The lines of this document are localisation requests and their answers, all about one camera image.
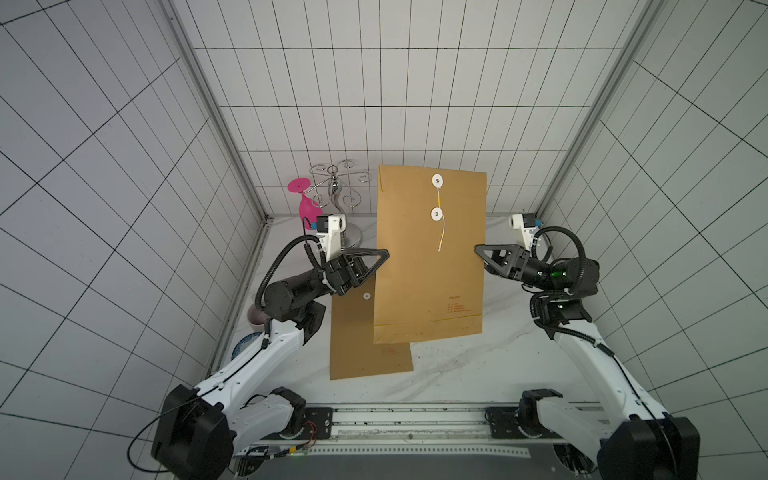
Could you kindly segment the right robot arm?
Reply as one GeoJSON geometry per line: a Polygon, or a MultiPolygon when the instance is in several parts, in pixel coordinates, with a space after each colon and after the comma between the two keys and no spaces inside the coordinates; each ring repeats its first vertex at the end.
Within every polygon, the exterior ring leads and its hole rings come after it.
{"type": "Polygon", "coordinates": [[[605,479],[694,479],[700,434],[675,417],[628,372],[607,345],[583,300],[597,294],[598,262],[582,247],[567,261],[547,263],[522,246],[478,245],[490,274],[534,288],[533,323],[564,351],[596,394],[601,422],[554,389],[522,393],[514,426],[531,439],[552,433],[597,467],[605,479]]]}

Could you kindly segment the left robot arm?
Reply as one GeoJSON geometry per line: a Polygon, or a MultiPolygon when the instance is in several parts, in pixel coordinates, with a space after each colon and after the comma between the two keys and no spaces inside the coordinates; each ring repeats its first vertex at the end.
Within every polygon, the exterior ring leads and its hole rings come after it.
{"type": "Polygon", "coordinates": [[[279,450],[264,440],[271,435],[300,436],[310,424],[305,400],[285,387],[267,395],[257,389],[320,329],[326,310],[320,298],[343,296],[364,285],[389,257],[385,249],[362,248],[331,260],[312,257],[310,270],[274,281],[287,254],[313,239],[295,238],[268,269],[255,297],[257,310],[267,317],[259,339],[197,386],[179,385],[166,396],[152,424],[156,431],[151,448],[165,472],[177,479],[218,479],[235,466],[245,477],[267,460],[299,451],[298,446],[279,450]]]}

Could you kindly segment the blue white patterned bowl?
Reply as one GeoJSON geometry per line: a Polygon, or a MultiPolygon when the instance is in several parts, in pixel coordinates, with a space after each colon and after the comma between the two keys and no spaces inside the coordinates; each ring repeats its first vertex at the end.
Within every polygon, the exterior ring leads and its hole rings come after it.
{"type": "Polygon", "coordinates": [[[235,360],[246,348],[248,348],[254,341],[256,341],[262,335],[261,332],[252,332],[241,338],[234,346],[231,354],[231,359],[235,360]]]}

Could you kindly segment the brown file bag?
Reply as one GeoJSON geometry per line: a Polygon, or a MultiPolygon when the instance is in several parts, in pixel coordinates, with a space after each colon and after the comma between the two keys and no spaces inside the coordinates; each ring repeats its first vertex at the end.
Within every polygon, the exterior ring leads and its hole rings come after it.
{"type": "Polygon", "coordinates": [[[483,329],[486,240],[484,172],[382,165],[373,340],[415,343],[483,329]]]}
{"type": "Polygon", "coordinates": [[[410,345],[376,344],[375,277],[331,301],[330,379],[411,372],[410,345]]]}

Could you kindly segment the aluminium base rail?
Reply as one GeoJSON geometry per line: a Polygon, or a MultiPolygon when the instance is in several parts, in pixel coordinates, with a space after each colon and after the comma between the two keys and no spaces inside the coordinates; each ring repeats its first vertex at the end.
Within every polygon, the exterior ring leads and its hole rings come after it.
{"type": "Polygon", "coordinates": [[[543,428],[523,430],[515,404],[309,404],[288,427],[291,416],[287,403],[258,396],[227,417],[225,433],[215,440],[231,444],[237,457],[292,446],[310,454],[501,453],[515,445],[568,442],[543,428]]]}

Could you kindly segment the pink wine glass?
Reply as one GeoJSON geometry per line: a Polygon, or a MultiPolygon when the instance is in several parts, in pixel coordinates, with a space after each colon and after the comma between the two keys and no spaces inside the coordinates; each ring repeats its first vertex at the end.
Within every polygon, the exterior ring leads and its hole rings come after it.
{"type": "Polygon", "coordinates": [[[311,180],[304,177],[292,180],[287,186],[289,192],[301,196],[298,209],[299,216],[303,222],[303,226],[308,230],[315,230],[317,227],[317,218],[323,215],[322,208],[308,196],[308,193],[312,188],[313,185],[311,180]]]}

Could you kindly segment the chrome glass rack stand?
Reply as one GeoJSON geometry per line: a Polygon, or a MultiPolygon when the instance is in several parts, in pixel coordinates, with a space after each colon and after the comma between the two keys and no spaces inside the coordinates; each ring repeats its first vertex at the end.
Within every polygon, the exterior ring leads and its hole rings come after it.
{"type": "Polygon", "coordinates": [[[332,206],[338,214],[352,214],[363,203],[362,194],[353,182],[367,186],[372,180],[369,170],[357,169],[355,162],[320,163],[310,167],[312,203],[320,208],[332,206]]]}

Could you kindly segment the pale pink mug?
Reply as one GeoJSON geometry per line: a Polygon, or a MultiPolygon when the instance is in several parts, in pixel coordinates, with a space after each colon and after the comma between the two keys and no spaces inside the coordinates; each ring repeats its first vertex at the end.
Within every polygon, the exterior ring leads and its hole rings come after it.
{"type": "Polygon", "coordinates": [[[270,319],[256,303],[251,305],[247,312],[247,321],[252,328],[262,328],[263,325],[270,319]]]}

